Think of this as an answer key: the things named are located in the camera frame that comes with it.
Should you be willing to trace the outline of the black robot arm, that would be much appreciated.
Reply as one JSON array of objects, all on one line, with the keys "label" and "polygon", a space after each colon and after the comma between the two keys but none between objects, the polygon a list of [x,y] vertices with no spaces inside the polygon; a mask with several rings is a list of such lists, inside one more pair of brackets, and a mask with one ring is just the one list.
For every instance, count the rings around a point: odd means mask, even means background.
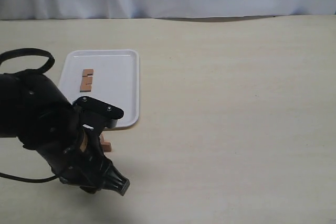
[{"label": "black robot arm", "polygon": [[129,187],[100,144],[103,130],[123,115],[89,96],[70,103],[42,74],[1,75],[1,137],[17,137],[63,184],[90,194],[105,189],[124,195]]}]

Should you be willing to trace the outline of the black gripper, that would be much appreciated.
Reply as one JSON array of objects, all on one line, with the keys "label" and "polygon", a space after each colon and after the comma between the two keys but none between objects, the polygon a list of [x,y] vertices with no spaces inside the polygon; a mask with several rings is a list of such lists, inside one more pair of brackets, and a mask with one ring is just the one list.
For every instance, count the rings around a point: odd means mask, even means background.
[{"label": "black gripper", "polygon": [[77,186],[95,194],[105,189],[124,196],[130,181],[102,152],[98,138],[82,129],[78,138],[65,146],[54,141],[39,148],[39,154],[51,167],[57,179],[65,185]]}]

